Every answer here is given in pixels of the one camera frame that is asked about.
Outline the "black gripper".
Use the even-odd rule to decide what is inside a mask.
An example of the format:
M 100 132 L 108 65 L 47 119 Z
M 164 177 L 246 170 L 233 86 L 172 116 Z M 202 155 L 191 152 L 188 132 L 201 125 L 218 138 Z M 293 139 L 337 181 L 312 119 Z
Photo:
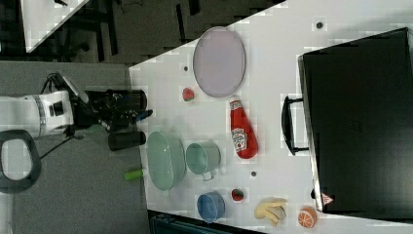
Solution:
M 142 90 L 86 91 L 86 94 L 88 103 L 78 97 L 71 99 L 76 130 L 101 124 L 107 131 L 121 131 L 153 114 L 152 109 L 147 109 L 147 96 Z

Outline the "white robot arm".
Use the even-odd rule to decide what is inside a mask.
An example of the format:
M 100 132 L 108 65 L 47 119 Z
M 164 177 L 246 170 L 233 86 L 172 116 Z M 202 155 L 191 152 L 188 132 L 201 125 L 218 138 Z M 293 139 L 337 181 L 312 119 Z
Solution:
M 141 90 L 68 91 L 24 97 L 2 97 L 0 129 L 3 140 L 31 140 L 75 132 L 101 124 L 109 133 L 152 115 Z

